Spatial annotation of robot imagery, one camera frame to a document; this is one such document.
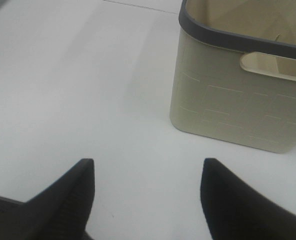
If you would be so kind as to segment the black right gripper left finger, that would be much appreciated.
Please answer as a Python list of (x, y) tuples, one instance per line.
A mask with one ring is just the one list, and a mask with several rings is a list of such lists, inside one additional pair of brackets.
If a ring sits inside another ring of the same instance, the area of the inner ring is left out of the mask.
[(86, 225), (95, 197), (93, 159), (78, 161), (29, 201), (0, 216), (0, 240), (90, 240)]

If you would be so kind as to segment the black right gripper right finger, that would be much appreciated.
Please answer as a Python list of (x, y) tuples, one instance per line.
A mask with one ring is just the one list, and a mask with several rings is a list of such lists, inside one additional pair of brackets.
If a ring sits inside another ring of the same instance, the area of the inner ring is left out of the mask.
[(214, 240), (296, 240), (296, 215), (215, 158), (203, 162), (200, 201)]

